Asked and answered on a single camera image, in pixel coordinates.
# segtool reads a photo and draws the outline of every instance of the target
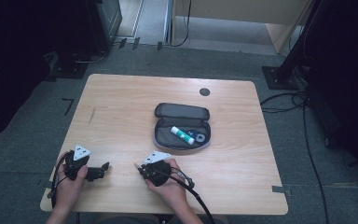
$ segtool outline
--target table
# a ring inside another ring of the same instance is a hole
[[[210,90],[202,96],[200,89]],[[254,83],[179,77],[91,75],[60,155],[80,144],[91,150],[89,166],[110,161],[104,179],[85,181],[77,212],[169,214],[159,196],[134,168],[157,149],[152,141],[159,103],[210,110],[211,145],[179,154],[170,150],[195,182],[212,214],[283,215],[287,203]],[[40,207],[51,210],[46,190]],[[190,205],[202,207],[190,193]]]
[[[190,0],[170,0],[167,14],[172,19],[174,45],[176,16],[186,17]],[[266,24],[269,37],[280,53],[293,31],[309,16],[312,0],[191,0],[190,17]]]

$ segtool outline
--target hand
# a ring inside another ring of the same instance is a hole
[[[47,223],[64,223],[73,206],[77,202],[83,188],[83,181],[87,175],[87,165],[82,166],[77,172],[75,180],[71,180],[65,176],[63,172],[65,169],[64,165],[58,167],[58,180],[61,183],[56,189],[56,204],[53,208],[53,212],[48,218]]]
[[[177,174],[180,168],[175,159],[166,160],[172,169],[172,177],[185,182],[185,179]],[[178,216],[182,223],[196,224],[202,223],[200,218],[194,213],[193,209],[187,202],[186,190],[180,186],[176,181],[168,179],[167,182],[159,187],[156,187],[150,180],[145,180],[147,187],[158,194],[162,201],[165,202],[173,212]]]

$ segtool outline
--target gray carpet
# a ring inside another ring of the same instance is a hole
[[[43,223],[47,219],[48,213],[39,208],[44,189],[37,184],[50,176],[90,74],[250,80],[263,100],[286,92],[269,90],[261,70],[263,65],[279,66],[283,60],[279,56],[239,52],[114,46],[106,58],[89,65],[83,79],[58,78],[56,82],[40,83],[0,133],[0,223]],[[62,98],[75,99],[66,116],[69,102]],[[283,97],[267,105],[290,107],[291,99]],[[325,223],[324,203],[307,151],[302,116],[300,108],[264,114],[288,192],[288,214],[229,216],[230,223]],[[306,109],[306,120],[310,152],[323,184],[330,223],[358,223],[358,166],[347,165],[355,158],[344,150],[324,147],[324,133],[311,108]],[[81,214],[81,223],[90,223],[93,217],[94,214]],[[75,214],[68,223],[76,223]]]

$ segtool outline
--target teal marker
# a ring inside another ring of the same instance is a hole
[[[187,133],[184,133],[183,131],[181,131],[180,129],[176,128],[175,126],[173,126],[171,128],[171,133],[173,133],[176,136],[180,137],[182,140],[184,140],[185,142],[189,143],[190,145],[193,145],[193,143],[194,143],[194,138],[190,137],[190,135],[188,135]]]

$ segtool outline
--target black controller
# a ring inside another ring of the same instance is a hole
[[[86,165],[90,158],[90,156],[86,156],[78,161],[75,161],[74,155],[75,152],[73,150],[68,152],[65,158],[66,167],[64,170],[65,175],[72,180],[76,179],[78,170],[83,165]],[[89,167],[85,179],[91,182],[94,179],[103,178],[104,173],[105,171],[107,171],[108,168],[109,168],[109,162],[105,163],[101,168]]]
[[[171,166],[165,161],[143,164],[137,168],[144,179],[150,180],[156,187],[165,184],[171,175]]]

